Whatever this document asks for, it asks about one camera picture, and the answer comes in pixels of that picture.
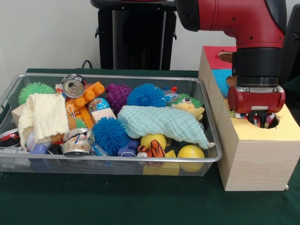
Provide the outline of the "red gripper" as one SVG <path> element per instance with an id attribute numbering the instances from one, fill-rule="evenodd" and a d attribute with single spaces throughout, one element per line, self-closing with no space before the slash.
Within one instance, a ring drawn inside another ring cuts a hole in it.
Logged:
<path id="1" fill-rule="evenodd" d="M 227 100 L 230 110 L 237 113 L 249 113 L 248 121 L 257 126 L 256 115 L 250 112 L 279 112 L 285 104 L 285 91 L 281 86 L 273 88 L 232 86 L 229 88 Z M 258 114 L 260 128 L 265 128 L 267 113 Z"/>

